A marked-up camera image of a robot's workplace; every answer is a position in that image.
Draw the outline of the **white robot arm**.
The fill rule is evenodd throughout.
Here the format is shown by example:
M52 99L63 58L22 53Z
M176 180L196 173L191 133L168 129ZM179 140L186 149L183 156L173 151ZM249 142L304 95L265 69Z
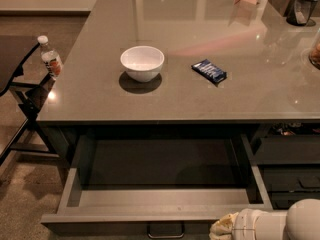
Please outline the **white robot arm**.
M287 211L244 209L210 227L210 240L320 240L320 200L304 199Z

